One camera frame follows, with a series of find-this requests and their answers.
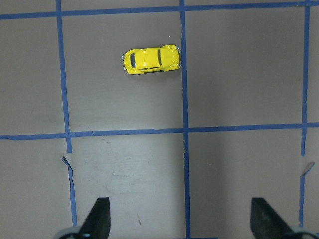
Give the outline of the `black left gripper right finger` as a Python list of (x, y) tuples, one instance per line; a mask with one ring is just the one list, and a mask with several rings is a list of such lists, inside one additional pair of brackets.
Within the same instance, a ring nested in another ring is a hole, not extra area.
[(264, 198), (251, 199), (250, 229), (256, 239), (288, 239), (294, 234)]

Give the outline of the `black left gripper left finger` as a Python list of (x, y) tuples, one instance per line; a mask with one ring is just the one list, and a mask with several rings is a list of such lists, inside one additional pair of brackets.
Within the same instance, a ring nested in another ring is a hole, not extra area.
[(98, 198), (78, 234), (81, 239), (107, 239), (110, 229), (110, 199)]

